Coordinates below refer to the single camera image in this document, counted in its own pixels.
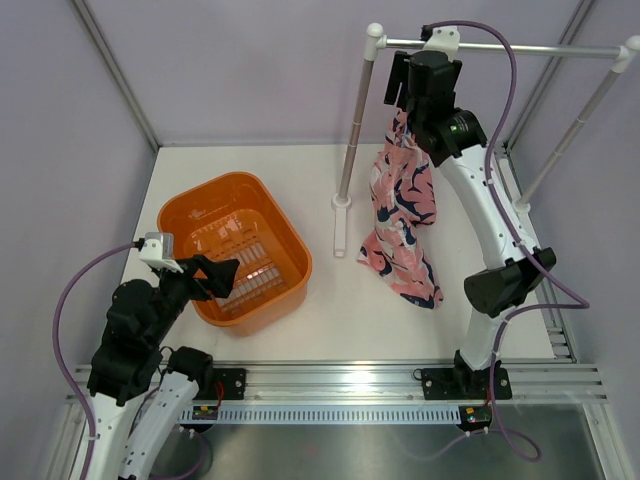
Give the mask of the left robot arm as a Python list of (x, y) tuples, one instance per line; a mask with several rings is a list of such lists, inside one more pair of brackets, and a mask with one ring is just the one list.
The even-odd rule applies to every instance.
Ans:
[(159, 283), (130, 280), (112, 296), (87, 383), (91, 410), (83, 479), (148, 478), (179, 413), (214, 389), (212, 357), (180, 347), (170, 356), (155, 399), (144, 415), (137, 414), (175, 321), (191, 301), (228, 298), (239, 261), (215, 262), (204, 255), (180, 260), (150, 253), (139, 257)]

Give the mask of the pink shark print shorts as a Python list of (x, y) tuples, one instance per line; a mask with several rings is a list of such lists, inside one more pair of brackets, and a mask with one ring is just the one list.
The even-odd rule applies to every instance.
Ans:
[(368, 266), (410, 304), (438, 308), (443, 292), (418, 230), (437, 219), (431, 159), (416, 143), (407, 113), (395, 112), (369, 179), (372, 232), (363, 241), (358, 262)]

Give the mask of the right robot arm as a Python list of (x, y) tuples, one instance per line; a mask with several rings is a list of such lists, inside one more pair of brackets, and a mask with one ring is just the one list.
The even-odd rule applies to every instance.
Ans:
[(556, 263), (526, 232), (494, 177), (491, 151), (477, 117), (455, 105), (462, 63), (446, 54), (398, 51), (385, 103), (408, 116), (415, 141), (458, 196), (479, 241), (484, 270), (467, 277), (471, 318), (462, 347), (448, 368), (420, 373), (428, 400), (490, 400), (512, 396), (498, 358), (507, 315), (522, 305)]

